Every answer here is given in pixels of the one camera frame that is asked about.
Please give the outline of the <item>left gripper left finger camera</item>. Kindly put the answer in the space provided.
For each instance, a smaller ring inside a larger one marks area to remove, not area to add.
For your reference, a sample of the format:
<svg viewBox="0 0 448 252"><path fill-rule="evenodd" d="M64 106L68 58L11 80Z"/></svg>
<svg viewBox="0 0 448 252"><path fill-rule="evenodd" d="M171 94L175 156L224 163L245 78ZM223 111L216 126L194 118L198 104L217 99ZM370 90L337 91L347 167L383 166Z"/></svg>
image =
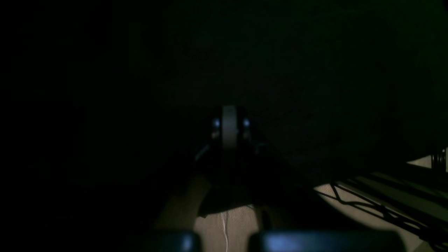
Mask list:
<svg viewBox="0 0 448 252"><path fill-rule="evenodd" d="M216 158L222 152L222 113L212 112L195 140L195 161Z"/></svg>

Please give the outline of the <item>left gripper right finger camera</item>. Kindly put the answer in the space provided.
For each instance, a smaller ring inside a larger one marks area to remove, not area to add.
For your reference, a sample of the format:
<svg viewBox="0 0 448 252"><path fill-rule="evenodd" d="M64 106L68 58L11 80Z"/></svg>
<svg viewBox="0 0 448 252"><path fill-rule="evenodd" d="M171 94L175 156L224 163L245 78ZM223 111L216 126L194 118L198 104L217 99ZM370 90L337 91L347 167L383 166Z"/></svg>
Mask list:
<svg viewBox="0 0 448 252"><path fill-rule="evenodd" d="M247 112L238 112L238 150L248 155L260 155L267 147L264 134Z"/></svg>

